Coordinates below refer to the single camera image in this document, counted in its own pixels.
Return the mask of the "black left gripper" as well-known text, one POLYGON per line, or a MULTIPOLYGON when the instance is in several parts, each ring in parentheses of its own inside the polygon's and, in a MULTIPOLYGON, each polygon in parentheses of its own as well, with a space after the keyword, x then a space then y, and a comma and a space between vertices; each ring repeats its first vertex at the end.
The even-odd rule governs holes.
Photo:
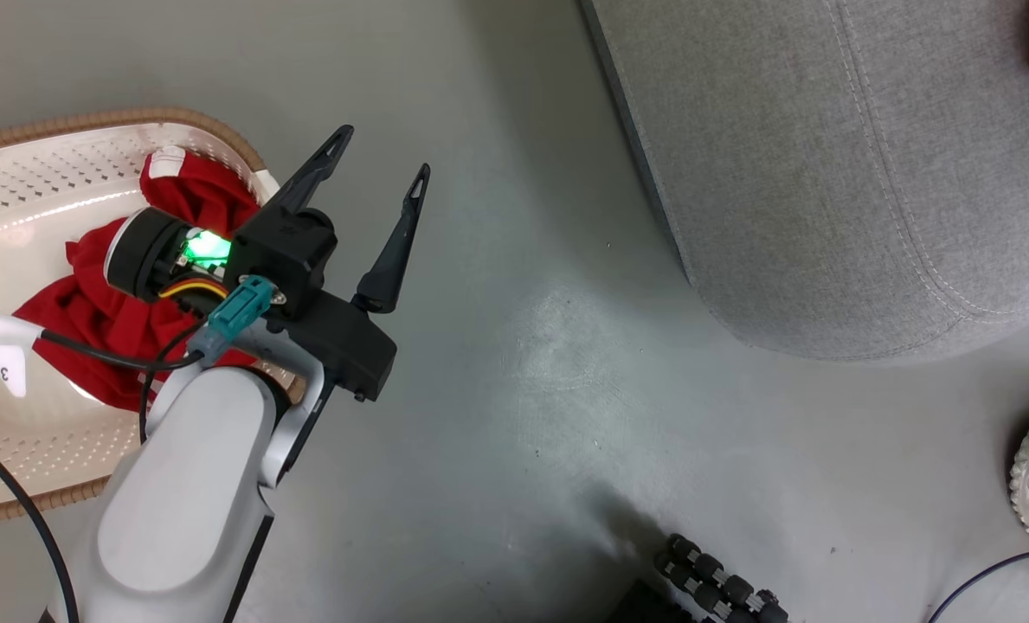
POLYGON ((421 165, 403 198, 401 215, 352 299, 324 291, 325 265, 335 252, 331 221, 308 208, 320 184, 335 172, 355 127, 344 124, 281 185, 262 210, 234 232, 222 265, 222 286, 235 295, 242 281, 265 279, 285 297, 270 307, 267 327, 284 332, 325 368, 335 385, 361 399, 379 399, 398 347, 372 322, 398 307, 414 248, 431 167, 421 165))

